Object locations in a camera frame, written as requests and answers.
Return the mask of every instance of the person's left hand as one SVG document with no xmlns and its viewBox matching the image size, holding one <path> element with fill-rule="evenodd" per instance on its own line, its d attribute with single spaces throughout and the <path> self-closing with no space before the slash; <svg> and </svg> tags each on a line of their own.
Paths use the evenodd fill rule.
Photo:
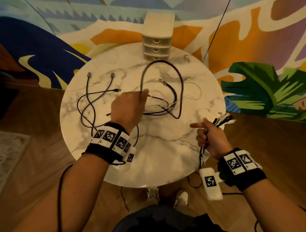
<svg viewBox="0 0 306 232">
<path fill-rule="evenodd" d="M 141 120 L 148 94 L 145 89 L 142 93 L 126 92 L 117 97 L 111 105 L 111 122 L 120 124 L 130 134 Z"/>
</svg>

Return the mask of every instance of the white drawer unit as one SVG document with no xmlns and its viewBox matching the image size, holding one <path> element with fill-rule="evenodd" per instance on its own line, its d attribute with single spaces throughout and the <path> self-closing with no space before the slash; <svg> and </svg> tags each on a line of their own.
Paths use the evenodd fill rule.
<svg viewBox="0 0 306 232">
<path fill-rule="evenodd" d="M 174 18 L 175 15 L 170 12 L 147 12 L 142 32 L 146 61 L 169 59 Z"/>
</svg>

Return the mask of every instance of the drawer handle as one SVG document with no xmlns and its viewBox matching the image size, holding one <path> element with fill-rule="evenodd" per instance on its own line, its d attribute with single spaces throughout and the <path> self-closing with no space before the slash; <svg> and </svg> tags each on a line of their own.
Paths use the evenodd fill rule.
<svg viewBox="0 0 306 232">
<path fill-rule="evenodd" d="M 153 39 L 153 43 L 159 44 L 160 43 L 160 39 Z"/>
</svg>

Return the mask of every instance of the marble tabletop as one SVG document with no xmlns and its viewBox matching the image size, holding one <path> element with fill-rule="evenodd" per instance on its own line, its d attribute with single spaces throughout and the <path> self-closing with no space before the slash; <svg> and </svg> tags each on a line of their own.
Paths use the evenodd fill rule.
<svg viewBox="0 0 306 232">
<path fill-rule="evenodd" d="M 208 68 L 191 54 L 171 47 L 169 62 L 180 71 L 184 80 L 182 114 L 179 119 L 170 114 L 164 116 L 144 115 L 139 126 L 137 152 L 127 172 L 109 167 L 105 181 L 132 188 L 161 186 L 186 177 L 199 165 L 199 150 L 196 129 L 190 123 L 200 122 L 203 117 L 213 121 L 218 112 L 225 113 L 222 90 Z M 87 73 L 91 72 L 89 92 L 103 91 L 110 83 L 111 73 L 115 74 L 110 89 L 120 88 L 121 92 L 107 92 L 94 104 L 95 125 L 110 120 L 110 105 L 122 92 L 140 89 L 140 77 L 148 63 L 143 59 L 141 43 L 126 44 L 104 52 L 85 64 L 69 83 L 61 104 L 60 122 L 64 140 L 75 159 L 79 159 L 90 139 L 90 128 L 80 122 L 77 101 L 86 93 Z M 181 84 L 175 70 L 166 64 L 154 64 L 144 77 L 144 88 L 149 94 L 168 102 L 174 100 L 171 90 L 158 79 L 169 83 L 177 92 L 178 103 L 172 113 L 178 115 Z M 99 94 L 92 94 L 92 101 Z M 88 104 L 86 97 L 80 109 Z M 160 110 L 161 101 L 148 98 L 146 111 Z M 93 109 L 88 107 L 85 115 L 92 121 Z M 137 138 L 137 129 L 131 132 L 131 144 Z"/>
</svg>

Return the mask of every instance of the dark clothing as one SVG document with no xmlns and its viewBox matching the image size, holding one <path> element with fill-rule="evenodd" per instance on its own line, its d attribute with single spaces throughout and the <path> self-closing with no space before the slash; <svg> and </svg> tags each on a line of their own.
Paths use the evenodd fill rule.
<svg viewBox="0 0 306 232">
<path fill-rule="evenodd" d="M 213 224 L 208 214 L 198 217 L 185 215 L 174 208 L 150 205 L 122 219 L 113 232 L 224 232 L 220 226 Z"/>
</svg>

